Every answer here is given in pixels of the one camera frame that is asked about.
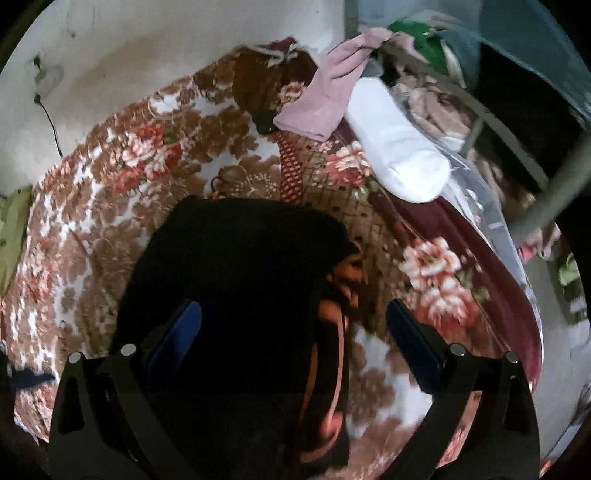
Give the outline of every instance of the white wall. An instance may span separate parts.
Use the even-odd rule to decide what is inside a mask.
[[[326,52],[343,39],[342,12],[343,0],[56,0],[0,74],[0,192],[59,161],[33,103],[35,55],[65,71],[44,104],[67,155],[110,114],[238,44],[292,35]]]

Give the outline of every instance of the silver screw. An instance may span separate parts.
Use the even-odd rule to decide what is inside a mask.
[[[519,357],[515,352],[507,352],[505,354],[505,358],[507,360],[509,360],[510,363],[512,364],[518,364],[519,363]]]
[[[76,363],[78,363],[80,361],[81,358],[82,358],[82,354],[80,352],[74,352],[73,354],[71,354],[68,357],[68,361],[71,364],[76,364]]]
[[[132,356],[136,350],[137,350],[137,348],[135,347],[135,345],[133,343],[128,343],[127,345],[124,345],[123,347],[121,347],[121,355]]]
[[[464,356],[466,355],[466,348],[463,345],[460,345],[459,343],[453,343],[449,346],[450,351],[455,355],[455,356]]]

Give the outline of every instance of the bed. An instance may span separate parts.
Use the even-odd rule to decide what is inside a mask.
[[[528,298],[489,243],[448,201],[388,194],[342,122],[327,142],[257,133],[261,112],[296,100],[316,65],[293,39],[241,47],[96,126],[33,188],[27,237],[0,335],[17,368],[59,380],[73,351],[106,355],[118,301],[154,231],[188,195],[302,204],[329,213],[366,257],[369,285],[354,319],[349,466],[326,478],[371,479],[426,414],[423,394],[389,337],[384,311],[403,299],[417,319],[473,353],[516,351],[532,388],[541,341]],[[19,394],[15,416],[47,440],[57,385]],[[474,394],[443,463],[457,456]]]

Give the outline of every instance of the red patterned strip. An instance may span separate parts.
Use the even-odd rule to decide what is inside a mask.
[[[287,203],[301,203],[303,196],[301,162],[293,144],[283,132],[275,133],[281,154],[280,200]]]

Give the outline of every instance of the black cable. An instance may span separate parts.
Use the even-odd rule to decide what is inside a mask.
[[[49,113],[47,112],[47,108],[45,108],[45,105],[43,105],[41,103],[41,95],[39,95],[39,94],[35,95],[35,104],[39,105],[41,108],[43,108],[43,111],[47,115],[47,119],[49,120],[49,123],[51,123],[51,128],[53,129],[53,137],[56,139],[57,152],[60,154],[60,158],[63,158],[64,154],[61,152],[60,141],[57,138],[56,126],[51,121],[51,117],[49,116]]]

